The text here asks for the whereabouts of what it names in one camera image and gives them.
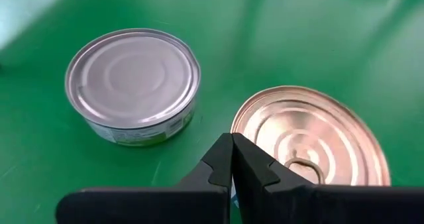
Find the can rim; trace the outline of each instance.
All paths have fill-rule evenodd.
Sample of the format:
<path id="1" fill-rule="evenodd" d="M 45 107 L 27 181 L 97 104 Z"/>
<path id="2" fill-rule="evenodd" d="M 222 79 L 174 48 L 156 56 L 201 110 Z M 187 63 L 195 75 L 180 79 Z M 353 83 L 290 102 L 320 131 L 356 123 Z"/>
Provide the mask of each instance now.
<path id="1" fill-rule="evenodd" d="M 77 103 L 76 103 L 76 95 L 77 92 L 75 89 L 72 88 L 73 84 L 73 76 L 74 71 L 78 66 L 83 66 L 83 58 L 89 55 L 89 52 L 93 49 L 97 49 L 98 46 L 102 42 L 105 42 L 107 40 L 113 39 L 117 36 L 122 35 L 128 35 L 128 34 L 147 34 L 147 35 L 153 35 L 153 37 L 162 39 L 166 42 L 172 43 L 176 49 L 178 49 L 180 52 L 182 52 L 187 59 L 189 60 L 191 71 L 193 72 L 194 76 L 197 78 L 197 82 L 191 83 L 190 89 L 186 92 L 186 98 L 184 99 L 184 102 L 182 102 L 181 105 L 177 106 L 172 112 L 169 112 L 168 114 L 164 115 L 163 117 L 160 117 L 158 119 L 155 119 L 153 121 L 150 121 L 145 124 L 140 125 L 129 125 L 127 127 L 120 127 L 115 126 L 112 123 L 103 122 L 102 120 L 96 120 L 93 119 L 93 117 L 90 117 L 90 112 L 84 111 Z M 96 123 L 98 125 L 109 127 L 109 128 L 115 128 L 115 129 L 140 129 L 140 128 L 147 128 L 152 127 L 155 125 L 158 125 L 160 123 L 166 122 L 167 120 L 171 119 L 172 117 L 175 117 L 178 113 L 182 112 L 193 100 L 197 93 L 197 90 L 199 89 L 201 80 L 201 70 L 199 63 L 197 62 L 193 52 L 191 51 L 190 47 L 184 43 L 179 38 L 168 34 L 167 32 L 163 32 L 160 30 L 152 29 L 152 28 L 125 28 L 121 30 L 116 30 L 113 32 L 109 32 L 107 34 L 104 34 L 102 36 L 99 36 L 92 41 L 88 42 L 86 45 L 84 45 L 82 48 L 78 50 L 76 55 L 71 59 L 71 62 L 68 65 L 68 68 L 65 73 L 65 92 L 66 96 L 71 103 L 72 107 L 82 116 L 84 119 L 87 119 L 91 121 L 92 123 Z"/>
<path id="2" fill-rule="evenodd" d="M 365 122 L 358 115 L 356 115 L 354 112 L 352 112 L 345 104 L 343 104 L 340 101 L 337 101 L 336 99 L 330 97 L 329 95 L 322 93 L 320 91 L 317 91 L 315 89 L 311 89 L 311 88 L 308 88 L 308 87 L 302 87 L 302 86 L 299 86 L 299 85 L 279 85 L 279 86 L 276 86 L 276 87 L 270 87 L 270 88 L 267 88 L 267 89 L 263 89 L 259 92 L 256 92 L 254 95 L 250 96 L 242 104 L 240 109 L 238 109 L 238 111 L 235 115 L 235 118 L 233 120 L 233 123 L 231 124 L 231 131 L 230 132 L 231 133 L 237 132 L 237 127 L 240 124 L 241 117 L 256 102 L 259 102 L 259 100 L 264 97 L 263 95 L 265 93 L 267 93 L 267 95 L 270 94 L 270 91 L 272 93 L 278 93 L 278 92 L 280 92 L 280 91 L 278 91 L 279 89 L 300 89 L 300 90 L 304 90 L 304 91 L 307 91 L 307 92 L 310 92 L 310 93 L 314 93 L 315 95 L 320 95 L 321 97 L 327 99 L 328 101 L 330 101 L 331 103 L 336 105 L 338 108 L 343 110 L 352 119 L 354 119 L 358 123 L 358 126 L 364 131 L 366 136 L 370 139 L 370 142 L 372 143 L 372 148 L 375 150 L 376 159 L 377 159 L 375 161 L 380 166 L 380 168 L 377 170 L 377 172 L 379 173 L 379 175 L 381 177 L 381 181 L 382 181 L 381 185 L 382 186 L 390 186 L 390 184 L 391 184 L 390 171 L 389 171 L 389 168 L 388 168 L 388 163 L 387 163 L 386 157 L 384 156 L 384 153 L 383 153 L 383 150 L 380 146 L 380 143 L 378 142 L 378 140 L 374 136 L 374 134 L 371 132 L 371 130 L 368 128 L 368 126 L 365 124 Z"/>

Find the canned food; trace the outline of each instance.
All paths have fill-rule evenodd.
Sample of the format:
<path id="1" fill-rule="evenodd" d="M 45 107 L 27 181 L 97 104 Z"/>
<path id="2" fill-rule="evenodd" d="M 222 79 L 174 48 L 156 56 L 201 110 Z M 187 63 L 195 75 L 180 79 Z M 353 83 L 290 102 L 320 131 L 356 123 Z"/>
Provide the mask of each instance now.
<path id="1" fill-rule="evenodd" d="M 146 146 L 188 124 L 199 82 L 199 64 L 181 40 L 131 28 L 84 46 L 65 84 L 70 103 L 100 137 Z"/>
<path id="2" fill-rule="evenodd" d="M 384 153 L 370 129 L 318 91 L 297 86 L 260 91 L 239 109 L 231 132 L 243 134 L 310 182 L 390 185 Z"/>

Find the can label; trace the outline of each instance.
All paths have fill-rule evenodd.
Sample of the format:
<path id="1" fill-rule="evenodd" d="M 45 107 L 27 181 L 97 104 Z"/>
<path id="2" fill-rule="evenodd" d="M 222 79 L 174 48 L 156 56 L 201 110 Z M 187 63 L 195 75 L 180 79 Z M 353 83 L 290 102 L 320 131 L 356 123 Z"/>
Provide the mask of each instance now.
<path id="1" fill-rule="evenodd" d="M 89 126 L 105 140 L 127 146 L 146 146 L 162 142 L 183 129 L 193 117 L 194 102 L 171 119 L 158 125 L 139 129 L 115 129 L 91 121 Z"/>

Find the unopened can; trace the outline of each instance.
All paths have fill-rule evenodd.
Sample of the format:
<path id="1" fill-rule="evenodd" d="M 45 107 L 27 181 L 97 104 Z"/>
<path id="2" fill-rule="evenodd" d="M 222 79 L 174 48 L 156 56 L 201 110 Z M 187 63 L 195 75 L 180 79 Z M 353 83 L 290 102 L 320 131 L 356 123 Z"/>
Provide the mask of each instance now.
<path id="1" fill-rule="evenodd" d="M 239 109 L 231 132 L 310 182 L 390 185 L 384 153 L 370 129 L 321 92 L 297 86 L 260 91 Z"/>
<path id="2" fill-rule="evenodd" d="M 199 82 L 199 64 L 181 40 L 131 28 L 103 35 L 75 55 L 66 94 L 100 137 L 146 146 L 188 124 Z"/>

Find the metal lid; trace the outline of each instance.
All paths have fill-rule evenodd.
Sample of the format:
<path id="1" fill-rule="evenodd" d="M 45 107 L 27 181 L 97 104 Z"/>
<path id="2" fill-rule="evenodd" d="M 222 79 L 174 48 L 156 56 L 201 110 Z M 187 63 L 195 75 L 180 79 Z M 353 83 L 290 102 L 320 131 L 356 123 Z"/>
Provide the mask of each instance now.
<path id="1" fill-rule="evenodd" d="M 199 81 L 199 65 L 182 41 L 132 28 L 84 46 L 66 73 L 66 93 L 86 119 L 131 129 L 178 114 L 193 99 Z"/>
<path id="2" fill-rule="evenodd" d="M 304 87 L 280 86 L 253 95 L 231 127 L 314 183 L 390 185 L 378 141 L 334 99 Z"/>

